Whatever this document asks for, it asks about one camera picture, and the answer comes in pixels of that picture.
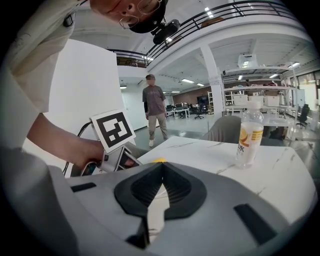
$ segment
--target man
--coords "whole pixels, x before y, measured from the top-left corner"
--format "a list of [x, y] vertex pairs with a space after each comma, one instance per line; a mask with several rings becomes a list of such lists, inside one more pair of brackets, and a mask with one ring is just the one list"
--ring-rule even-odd
[[144, 102], [145, 118], [149, 120], [149, 146], [154, 146], [156, 122], [158, 119], [164, 140], [168, 139], [166, 124], [165, 95], [159, 86], [156, 86], [156, 78], [153, 74], [146, 77], [148, 87], [143, 89], [142, 101]]
[[[136, 33], [154, 30], [162, 21], [168, 0], [89, 0], [91, 9]], [[51, 82], [59, 52], [73, 32], [77, 7], [86, 0], [45, 0], [17, 33], [6, 64], [24, 93], [39, 111], [27, 138], [52, 155], [84, 168], [100, 161], [99, 141], [79, 138], [51, 123]]]

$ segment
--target plastic bottle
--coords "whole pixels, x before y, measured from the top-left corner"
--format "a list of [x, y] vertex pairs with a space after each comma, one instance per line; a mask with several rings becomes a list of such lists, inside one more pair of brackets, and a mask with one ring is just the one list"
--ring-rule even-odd
[[241, 118], [241, 130], [236, 152], [237, 165], [248, 168], [254, 163], [264, 131], [264, 116], [259, 101], [248, 101]]

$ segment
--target railing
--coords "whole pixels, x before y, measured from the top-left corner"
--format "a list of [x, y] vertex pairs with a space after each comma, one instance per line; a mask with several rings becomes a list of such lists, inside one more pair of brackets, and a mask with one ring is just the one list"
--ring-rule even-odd
[[143, 53], [119, 50], [119, 49], [107, 49], [116, 54], [116, 62], [118, 66], [132, 66], [138, 68], [146, 68], [150, 62], [150, 58]]
[[[208, 12], [211, 12], [213, 17], [209, 17]], [[273, 1], [253, 0], [227, 3], [201, 12], [181, 23], [179, 30], [170, 36], [170, 40], [154, 45], [145, 56], [148, 60], [154, 60], [171, 46], [198, 30], [229, 19], [253, 15], [280, 16], [297, 20], [285, 5]]]

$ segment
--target khaki pants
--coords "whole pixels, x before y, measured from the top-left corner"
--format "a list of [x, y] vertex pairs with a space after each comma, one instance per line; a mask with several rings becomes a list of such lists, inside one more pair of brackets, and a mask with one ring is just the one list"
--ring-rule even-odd
[[155, 139], [155, 130], [156, 130], [157, 119], [158, 119], [158, 122], [160, 125], [163, 139], [167, 140], [168, 139], [168, 132], [167, 132], [165, 113], [157, 114], [157, 115], [149, 115], [149, 135], [150, 135], [149, 139], [151, 141], [153, 141]]

